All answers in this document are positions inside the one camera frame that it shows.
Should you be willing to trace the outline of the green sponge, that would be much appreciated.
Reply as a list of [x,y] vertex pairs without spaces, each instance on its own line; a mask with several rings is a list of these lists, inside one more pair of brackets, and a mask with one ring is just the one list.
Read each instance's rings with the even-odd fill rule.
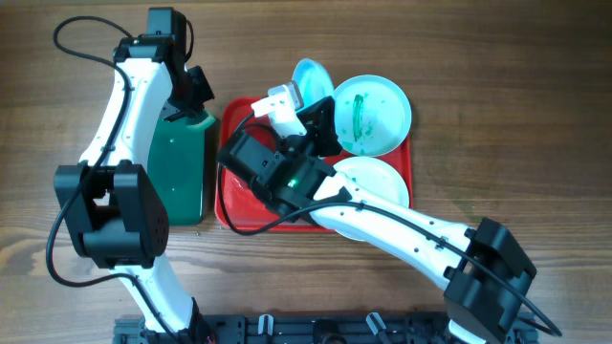
[[208,129],[215,122],[215,116],[211,115],[207,110],[203,110],[195,118],[190,118],[187,121],[186,128],[193,132],[201,132]]

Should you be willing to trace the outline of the white plate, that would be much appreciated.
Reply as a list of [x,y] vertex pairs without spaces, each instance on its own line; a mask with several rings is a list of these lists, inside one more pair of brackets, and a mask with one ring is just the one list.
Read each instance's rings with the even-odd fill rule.
[[350,154],[378,157],[407,138],[412,111],[404,91],[379,75],[358,75],[334,92],[335,126],[341,147]]
[[352,157],[336,162],[334,168],[378,197],[409,207],[406,183],[390,164],[370,157]]
[[310,58],[301,59],[295,66],[292,80],[296,83],[304,107],[309,107],[335,92],[332,78],[317,61]]

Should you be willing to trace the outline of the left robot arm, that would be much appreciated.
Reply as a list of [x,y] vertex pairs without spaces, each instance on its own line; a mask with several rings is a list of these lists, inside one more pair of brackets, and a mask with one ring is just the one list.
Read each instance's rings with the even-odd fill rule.
[[[60,165],[54,189],[60,210],[46,245],[52,278],[66,287],[91,287],[119,279],[143,319],[131,331],[148,343],[211,343],[214,331],[195,299],[181,286],[165,254],[170,222],[147,175],[159,120],[203,123],[213,99],[201,67],[188,67],[193,27],[171,7],[151,8],[147,29],[125,32],[110,60],[115,81],[96,135],[76,164]],[[78,256],[107,275],[69,281],[54,265],[55,238],[66,226]]]

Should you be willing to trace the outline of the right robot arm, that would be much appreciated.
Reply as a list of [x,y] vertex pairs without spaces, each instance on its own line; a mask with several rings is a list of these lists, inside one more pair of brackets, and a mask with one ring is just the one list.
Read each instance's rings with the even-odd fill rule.
[[241,122],[217,160],[244,182],[277,221],[303,220],[352,235],[408,263],[444,292],[452,334],[501,343],[530,307],[536,268],[512,233],[485,218],[478,228],[429,217],[388,201],[326,162],[340,153],[335,101],[297,114],[299,135],[273,132],[269,148]]

